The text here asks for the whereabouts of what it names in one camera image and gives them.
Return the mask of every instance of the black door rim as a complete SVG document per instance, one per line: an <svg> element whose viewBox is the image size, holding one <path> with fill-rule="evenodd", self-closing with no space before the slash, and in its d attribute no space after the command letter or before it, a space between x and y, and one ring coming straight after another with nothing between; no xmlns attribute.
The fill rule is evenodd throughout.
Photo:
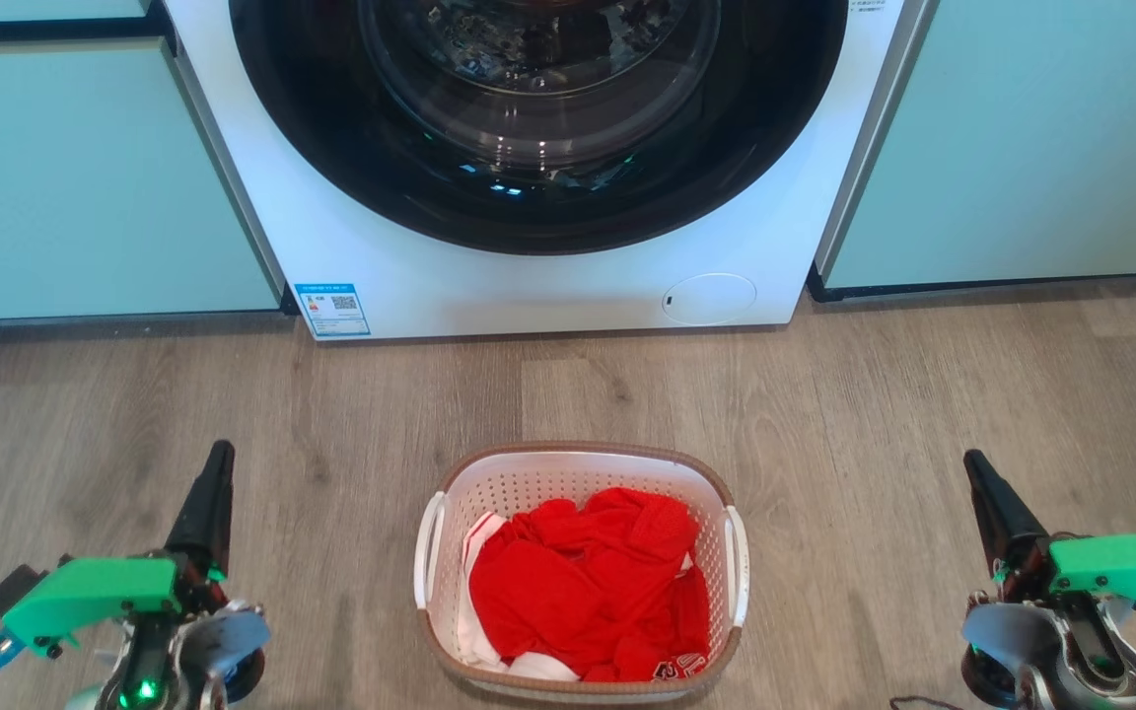
<svg viewBox="0 0 1136 710"><path fill-rule="evenodd" d="M442 242L528 256L644 242L737 197L824 99L849 11L847 0L721 0L720 36L685 105L625 152L549 179L425 131L379 81L357 1L229 0L266 111L371 211Z"/></svg>

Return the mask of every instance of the washing machine door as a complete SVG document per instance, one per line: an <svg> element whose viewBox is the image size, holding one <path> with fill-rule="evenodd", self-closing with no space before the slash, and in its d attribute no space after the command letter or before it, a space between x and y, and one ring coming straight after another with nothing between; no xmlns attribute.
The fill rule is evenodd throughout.
<svg viewBox="0 0 1136 710"><path fill-rule="evenodd" d="M252 85L321 175L511 254L624 247L734 198L812 116L847 18L847 0L229 2Z"/></svg>

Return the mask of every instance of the red clothing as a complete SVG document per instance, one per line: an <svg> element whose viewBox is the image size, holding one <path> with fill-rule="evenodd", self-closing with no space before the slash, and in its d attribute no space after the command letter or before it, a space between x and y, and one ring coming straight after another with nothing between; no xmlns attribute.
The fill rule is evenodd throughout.
<svg viewBox="0 0 1136 710"><path fill-rule="evenodd" d="M558 658L585 682L650 682L707 665L708 592L686 504L636 490L577 511L550 500L485 543L470 594L493 648Z"/></svg>

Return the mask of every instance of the cable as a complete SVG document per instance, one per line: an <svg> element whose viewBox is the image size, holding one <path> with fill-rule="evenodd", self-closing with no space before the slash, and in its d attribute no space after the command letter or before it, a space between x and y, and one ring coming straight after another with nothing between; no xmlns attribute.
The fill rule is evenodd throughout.
<svg viewBox="0 0 1136 710"><path fill-rule="evenodd" d="M941 710L963 710L961 707L947 704L947 702L942 702L938 700L932 700L930 698L924 698L921 695L907 695L902 698L891 698L887 701L889 709L901 710L899 702L927 702L930 707L938 707Z"/></svg>

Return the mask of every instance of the clothes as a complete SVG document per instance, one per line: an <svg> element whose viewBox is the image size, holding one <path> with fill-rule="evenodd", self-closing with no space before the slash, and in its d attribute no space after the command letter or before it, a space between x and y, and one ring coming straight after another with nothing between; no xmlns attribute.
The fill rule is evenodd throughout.
<svg viewBox="0 0 1136 710"><path fill-rule="evenodd" d="M708 592L685 504L604 490L550 500L485 544L470 599L495 651L544 653L586 682L651 682L707 665Z"/></svg>
<svg viewBox="0 0 1136 710"><path fill-rule="evenodd" d="M493 673L504 674L508 666L502 661L502 655L493 650L485 629L482 628L482 620L476 616L473 607L473 595L468 590L468 580L473 575L473 566L476 558L482 553L482 545L501 526L506 525L506 518L494 512L485 512L473 525L463 538L463 585L459 593L459 616L457 617L457 632L459 633L460 661L468 666L482 670L493 670Z"/></svg>
<svg viewBox="0 0 1136 710"><path fill-rule="evenodd" d="M511 661L508 673L524 678L541 678L543 682L579 682L580 676L571 673L558 658L545 653L523 653Z"/></svg>
<svg viewBox="0 0 1136 710"><path fill-rule="evenodd" d="M515 658L508 666L502 661L498 651L493 650L493 645L485 635L482 621L473 607L473 595L467 580L470 579L473 566L476 565L476 558L482 552L482 545L503 525L506 525L504 517L495 512L485 512L467 531L463 538L463 586L460 590L459 617L457 617L460 661L474 667L474 669L490 670L490 673L495 674L541 678L545 682L579 682L580 677L573 674L568 666L542 653L524 653Z"/></svg>

